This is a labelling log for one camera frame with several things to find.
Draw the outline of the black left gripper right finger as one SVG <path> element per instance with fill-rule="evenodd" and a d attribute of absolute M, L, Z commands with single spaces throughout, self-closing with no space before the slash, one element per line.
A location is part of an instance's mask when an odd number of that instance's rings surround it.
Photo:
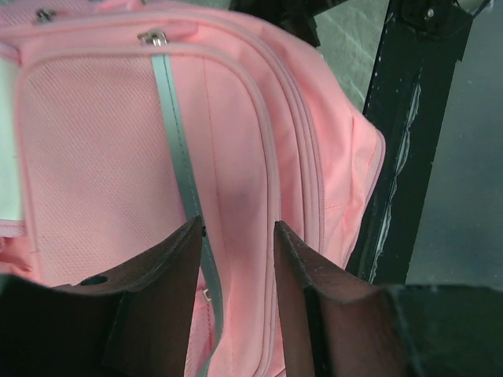
<path fill-rule="evenodd" d="M 374 286 L 274 226 L 289 376 L 499 376 L 502 293 L 466 285 Z"/>

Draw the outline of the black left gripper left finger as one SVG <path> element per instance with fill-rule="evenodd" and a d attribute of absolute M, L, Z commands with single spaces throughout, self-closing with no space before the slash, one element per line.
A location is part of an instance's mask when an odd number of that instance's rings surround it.
<path fill-rule="evenodd" d="M 2 276 L 2 375 L 183 375 L 203 236 L 194 218 L 75 286 Z"/>

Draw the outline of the pink student backpack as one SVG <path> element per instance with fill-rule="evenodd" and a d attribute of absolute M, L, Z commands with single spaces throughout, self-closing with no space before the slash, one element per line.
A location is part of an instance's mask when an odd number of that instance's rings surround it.
<path fill-rule="evenodd" d="M 76 283 L 207 229 L 187 376 L 283 376 L 273 233 L 347 264 L 382 134 L 322 55 L 171 1 L 1 6 L 1 270 Z"/>

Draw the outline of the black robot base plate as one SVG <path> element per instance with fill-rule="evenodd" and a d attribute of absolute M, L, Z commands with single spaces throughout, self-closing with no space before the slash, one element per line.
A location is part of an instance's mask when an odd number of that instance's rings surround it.
<path fill-rule="evenodd" d="M 453 74 L 472 15 L 451 1 L 392 1 L 363 108 L 386 155 L 347 270 L 375 284 L 406 280 Z"/>

